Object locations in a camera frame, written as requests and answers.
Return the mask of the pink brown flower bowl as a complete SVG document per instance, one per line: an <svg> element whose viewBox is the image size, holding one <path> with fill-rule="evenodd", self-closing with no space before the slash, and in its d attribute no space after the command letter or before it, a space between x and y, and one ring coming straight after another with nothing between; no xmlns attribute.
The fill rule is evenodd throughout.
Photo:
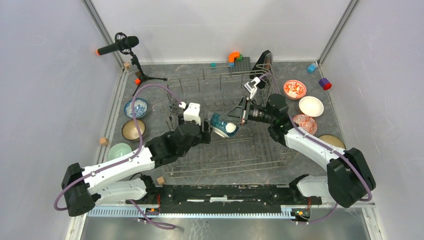
<svg viewBox="0 0 424 240"><path fill-rule="evenodd" d="M332 134L323 134L320 135L318 137L320 140L324 141L325 143L338 147L338 148L342 148L346 150L346 145L344 144L344 142L337 136L332 135Z"/></svg>

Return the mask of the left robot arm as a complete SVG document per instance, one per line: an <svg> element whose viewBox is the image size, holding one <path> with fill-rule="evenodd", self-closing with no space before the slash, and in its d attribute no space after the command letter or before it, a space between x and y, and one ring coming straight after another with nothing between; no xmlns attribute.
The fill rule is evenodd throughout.
<svg viewBox="0 0 424 240"><path fill-rule="evenodd" d="M54 201L54 209L67 211L71 217L83 215L95 206L123 200L153 203L157 190L150 177L125 181L131 175L174 163L190 148L211 142L210 121L185 121L175 130L157 136L135 151L122 157L82 167L79 163L67 167L61 183L62 191Z"/></svg>

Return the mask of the white bowl orange pattern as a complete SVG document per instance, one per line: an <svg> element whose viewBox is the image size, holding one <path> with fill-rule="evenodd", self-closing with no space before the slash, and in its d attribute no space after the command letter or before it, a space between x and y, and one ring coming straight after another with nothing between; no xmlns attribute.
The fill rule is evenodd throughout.
<svg viewBox="0 0 424 240"><path fill-rule="evenodd" d="M291 100L300 100L306 95L307 88L301 81L291 79L284 83L283 92Z"/></svg>

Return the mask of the grey wire dish rack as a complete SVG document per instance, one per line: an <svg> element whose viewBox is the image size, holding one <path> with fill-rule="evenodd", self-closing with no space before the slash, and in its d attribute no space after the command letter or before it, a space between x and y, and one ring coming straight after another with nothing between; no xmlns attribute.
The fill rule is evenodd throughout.
<svg viewBox="0 0 424 240"><path fill-rule="evenodd" d="M243 173L284 166L296 154L277 142L268 124L239 116L261 117L268 97L274 93L272 66L235 70L230 66L210 67L195 76L176 76L168 88L185 103L199 104L199 116L208 120L211 142L193 147L183 158L166 166L173 179Z"/></svg>

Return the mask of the white blue rimmed bowl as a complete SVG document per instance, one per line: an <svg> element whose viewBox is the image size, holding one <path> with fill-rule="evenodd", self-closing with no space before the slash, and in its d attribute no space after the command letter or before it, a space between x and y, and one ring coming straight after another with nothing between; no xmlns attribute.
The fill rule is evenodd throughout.
<svg viewBox="0 0 424 240"><path fill-rule="evenodd" d="M146 115L148 107L148 102L145 99L136 98L134 104L132 103L132 100L130 100L124 105L123 112L128 118L132 118L133 113L135 113L135 117L140 119Z"/></svg>

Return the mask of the dark brown banded bowl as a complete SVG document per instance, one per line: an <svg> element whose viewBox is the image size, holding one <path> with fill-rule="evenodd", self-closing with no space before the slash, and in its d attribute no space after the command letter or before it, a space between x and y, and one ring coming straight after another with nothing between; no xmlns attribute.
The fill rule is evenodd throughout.
<svg viewBox="0 0 424 240"><path fill-rule="evenodd" d="M145 123L140 119L137 119L136 122L138 123L138 127L139 127L139 130L141 132L141 135L144 135L144 133L146 131ZM126 140L131 141L131 142L135 142L135 141L138 141L140 139L139 132L138 132L136 124L133 120L127 121L122 126L121 134Z"/></svg>

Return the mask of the teal bowl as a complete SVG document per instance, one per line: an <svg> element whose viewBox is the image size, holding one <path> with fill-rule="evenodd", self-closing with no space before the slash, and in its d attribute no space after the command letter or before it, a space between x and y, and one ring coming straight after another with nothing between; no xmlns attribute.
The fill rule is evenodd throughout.
<svg viewBox="0 0 424 240"><path fill-rule="evenodd" d="M220 114L214 113L210 119L210 125L216 134L223 138L232 138L234 137L239 127L231 122L220 121Z"/></svg>

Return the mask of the pale green bowl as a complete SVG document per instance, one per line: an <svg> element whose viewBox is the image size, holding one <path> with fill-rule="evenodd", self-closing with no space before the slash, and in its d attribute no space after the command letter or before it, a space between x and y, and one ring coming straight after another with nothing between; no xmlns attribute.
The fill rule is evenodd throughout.
<svg viewBox="0 0 424 240"><path fill-rule="evenodd" d="M106 156L107 161L111 161L132 152L132 148L127 143L117 143L113 145Z"/></svg>

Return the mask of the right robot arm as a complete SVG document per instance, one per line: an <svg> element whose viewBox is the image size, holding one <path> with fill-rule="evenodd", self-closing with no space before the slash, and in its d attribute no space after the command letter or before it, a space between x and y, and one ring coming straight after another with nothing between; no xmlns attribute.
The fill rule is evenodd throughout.
<svg viewBox="0 0 424 240"><path fill-rule="evenodd" d="M306 175L293 181L295 187L288 191L293 203L324 197L349 208L356 202L371 201L376 182L363 153L354 147L336 147L308 133L294 122L288 110L285 96L278 93L271 94L265 105L244 96L220 120L240 125L268 124L267 131L273 141L301 153L325 170L326 176Z"/></svg>

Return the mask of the blue white patterned bowl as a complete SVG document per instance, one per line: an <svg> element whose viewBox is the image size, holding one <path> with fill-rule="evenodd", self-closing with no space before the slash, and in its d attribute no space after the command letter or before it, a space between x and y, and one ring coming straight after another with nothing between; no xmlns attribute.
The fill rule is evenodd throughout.
<svg viewBox="0 0 424 240"><path fill-rule="evenodd" d="M306 114L295 115L293 121L311 135L315 135L318 131L318 125L315 119Z"/></svg>

